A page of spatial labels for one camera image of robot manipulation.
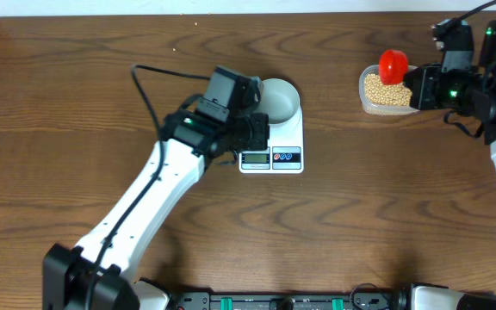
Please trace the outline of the red plastic measuring scoop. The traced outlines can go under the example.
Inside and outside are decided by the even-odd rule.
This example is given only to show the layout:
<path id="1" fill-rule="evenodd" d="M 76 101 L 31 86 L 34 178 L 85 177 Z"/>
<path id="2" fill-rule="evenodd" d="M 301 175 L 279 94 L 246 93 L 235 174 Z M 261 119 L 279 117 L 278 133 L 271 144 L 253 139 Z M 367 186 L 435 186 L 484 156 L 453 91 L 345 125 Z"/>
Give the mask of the red plastic measuring scoop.
<path id="1" fill-rule="evenodd" d="M 400 50 L 388 49 L 380 57 L 379 76 L 383 84 L 400 84 L 408 72 L 408 57 Z"/>

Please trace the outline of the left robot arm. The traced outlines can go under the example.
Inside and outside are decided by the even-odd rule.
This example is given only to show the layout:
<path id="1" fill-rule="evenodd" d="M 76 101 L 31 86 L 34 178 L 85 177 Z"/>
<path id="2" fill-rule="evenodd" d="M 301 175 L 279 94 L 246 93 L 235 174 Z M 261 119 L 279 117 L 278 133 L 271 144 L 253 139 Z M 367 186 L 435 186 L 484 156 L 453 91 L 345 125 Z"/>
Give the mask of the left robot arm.
<path id="1" fill-rule="evenodd" d="M 263 150 L 269 117 L 217 121 L 179 109 L 167 115 L 141 173 L 105 218 L 76 245 L 54 245 L 43 259 L 45 309 L 165 309 L 170 296 L 135 274 L 152 238 L 214 158 Z"/>

